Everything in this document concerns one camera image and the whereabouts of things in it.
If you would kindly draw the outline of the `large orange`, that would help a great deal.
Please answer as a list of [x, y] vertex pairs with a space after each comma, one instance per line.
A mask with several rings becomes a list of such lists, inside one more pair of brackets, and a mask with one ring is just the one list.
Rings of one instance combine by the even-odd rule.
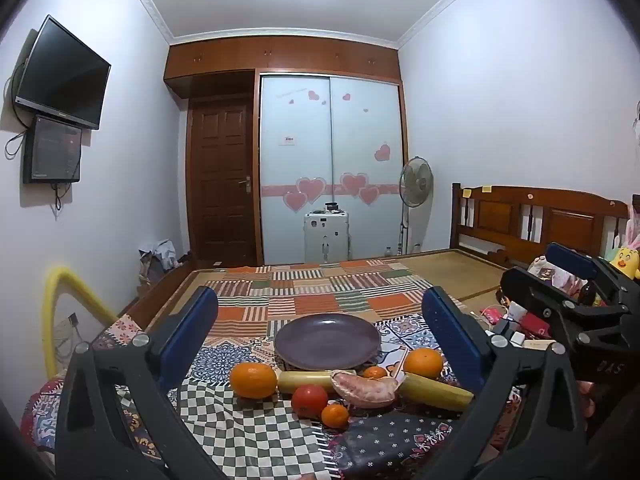
[[421, 377], [437, 379], [444, 368], [442, 355], [430, 348], [411, 350], [404, 362], [404, 372]]
[[278, 388], [278, 378], [267, 364], [243, 362], [232, 368], [229, 382], [240, 398], [262, 400], [273, 396]]

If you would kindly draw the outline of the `red tomato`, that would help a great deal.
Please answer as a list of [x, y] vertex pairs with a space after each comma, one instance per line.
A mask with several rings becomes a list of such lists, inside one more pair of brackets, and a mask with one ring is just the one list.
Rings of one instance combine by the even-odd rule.
[[326, 404], [329, 402], [329, 396], [321, 386], [318, 385], [302, 385], [298, 387], [291, 399], [293, 412], [299, 418], [318, 418]]

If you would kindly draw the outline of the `yellow plush toy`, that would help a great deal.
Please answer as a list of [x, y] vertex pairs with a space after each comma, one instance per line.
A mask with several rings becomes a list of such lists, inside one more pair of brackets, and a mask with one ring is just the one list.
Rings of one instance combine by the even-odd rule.
[[610, 260], [610, 265], [626, 275], [627, 278], [638, 280], [640, 278], [638, 237], [627, 245], [618, 248], [615, 256]]

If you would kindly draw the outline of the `wooden bed headboard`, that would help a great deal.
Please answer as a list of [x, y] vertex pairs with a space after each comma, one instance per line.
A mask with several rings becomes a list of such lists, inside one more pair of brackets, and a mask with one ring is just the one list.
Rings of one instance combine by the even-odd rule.
[[528, 266], [553, 242], [603, 256], [627, 219], [625, 203], [587, 192], [455, 183], [450, 247], [506, 268]]

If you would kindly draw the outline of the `standing electric fan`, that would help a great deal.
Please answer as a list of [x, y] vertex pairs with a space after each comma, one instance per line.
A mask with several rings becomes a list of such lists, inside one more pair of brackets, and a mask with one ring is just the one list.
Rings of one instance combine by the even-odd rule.
[[430, 164], [420, 156], [409, 159], [402, 167], [398, 191], [402, 203], [398, 236], [398, 255], [409, 250], [409, 210], [422, 206], [433, 189], [433, 173]]

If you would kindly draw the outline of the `small tangerine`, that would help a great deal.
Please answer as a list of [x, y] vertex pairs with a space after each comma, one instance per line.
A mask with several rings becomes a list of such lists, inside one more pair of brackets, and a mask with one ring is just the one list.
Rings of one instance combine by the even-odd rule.
[[387, 377], [388, 373], [382, 366], [369, 366], [362, 371], [361, 376], [369, 379], [381, 379]]
[[320, 419], [324, 426], [341, 430], [348, 426], [349, 411], [342, 404], [330, 403], [322, 410]]

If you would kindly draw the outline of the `patchwork bed quilt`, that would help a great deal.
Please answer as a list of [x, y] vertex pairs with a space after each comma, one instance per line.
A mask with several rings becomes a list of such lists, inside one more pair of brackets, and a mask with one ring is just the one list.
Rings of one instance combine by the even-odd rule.
[[[294, 368], [274, 352], [274, 336], [285, 324], [307, 315], [348, 314], [373, 324], [381, 335], [381, 349], [372, 361], [397, 377], [404, 374], [401, 365], [411, 350], [438, 348], [421, 316], [421, 300], [431, 285], [401, 261], [193, 271], [151, 313], [151, 324], [157, 326], [164, 315], [179, 312], [200, 286], [218, 298], [216, 322], [186, 374], [201, 382], [228, 384], [232, 367], [241, 362], [292, 372]], [[336, 479], [340, 474], [329, 451], [333, 434], [315, 423], [330, 479]]]

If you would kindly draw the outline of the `dark purple plate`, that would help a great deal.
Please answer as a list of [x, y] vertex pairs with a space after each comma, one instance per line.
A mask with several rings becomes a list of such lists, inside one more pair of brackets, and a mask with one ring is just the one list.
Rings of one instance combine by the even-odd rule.
[[347, 370], [371, 361], [381, 348], [376, 327], [348, 314], [303, 316], [274, 336], [274, 351], [300, 370]]

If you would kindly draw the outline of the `white box appliance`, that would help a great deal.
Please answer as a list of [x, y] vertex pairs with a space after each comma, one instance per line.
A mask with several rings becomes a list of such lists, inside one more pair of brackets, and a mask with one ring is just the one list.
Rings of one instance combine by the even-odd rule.
[[338, 203], [326, 203], [304, 217], [306, 263], [336, 263], [349, 259], [349, 215]]

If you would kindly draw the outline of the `sliding wardrobe with hearts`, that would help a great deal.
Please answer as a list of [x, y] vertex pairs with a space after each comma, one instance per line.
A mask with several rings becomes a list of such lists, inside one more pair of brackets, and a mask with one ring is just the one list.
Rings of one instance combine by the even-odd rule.
[[262, 77], [259, 195], [265, 263], [305, 262], [305, 214], [332, 202], [349, 215], [349, 259], [396, 255], [403, 163], [396, 84]]

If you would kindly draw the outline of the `brown wooden door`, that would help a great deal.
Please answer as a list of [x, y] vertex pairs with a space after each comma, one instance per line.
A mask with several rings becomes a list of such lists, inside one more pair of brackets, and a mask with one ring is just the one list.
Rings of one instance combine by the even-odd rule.
[[253, 200], [253, 99], [189, 102], [186, 215], [191, 252], [208, 266], [257, 262]]

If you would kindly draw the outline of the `wooden overhead cabinet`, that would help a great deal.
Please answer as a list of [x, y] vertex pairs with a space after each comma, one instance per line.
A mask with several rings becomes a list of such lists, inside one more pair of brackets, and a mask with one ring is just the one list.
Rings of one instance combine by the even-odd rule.
[[308, 36], [246, 36], [176, 44], [164, 81], [177, 96], [244, 93], [260, 72], [285, 72], [401, 81], [395, 49]]

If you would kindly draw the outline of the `small black wall monitor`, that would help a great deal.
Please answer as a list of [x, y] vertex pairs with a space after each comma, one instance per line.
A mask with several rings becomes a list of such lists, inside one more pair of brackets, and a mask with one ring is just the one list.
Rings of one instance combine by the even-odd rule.
[[37, 115], [26, 132], [22, 163], [23, 183], [78, 182], [81, 139], [81, 128]]

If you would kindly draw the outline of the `black wall television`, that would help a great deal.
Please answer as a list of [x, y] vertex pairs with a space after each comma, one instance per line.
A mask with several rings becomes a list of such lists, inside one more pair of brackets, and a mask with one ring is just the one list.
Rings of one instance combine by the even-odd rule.
[[14, 102], [96, 130], [110, 71], [107, 60], [49, 15], [27, 55]]

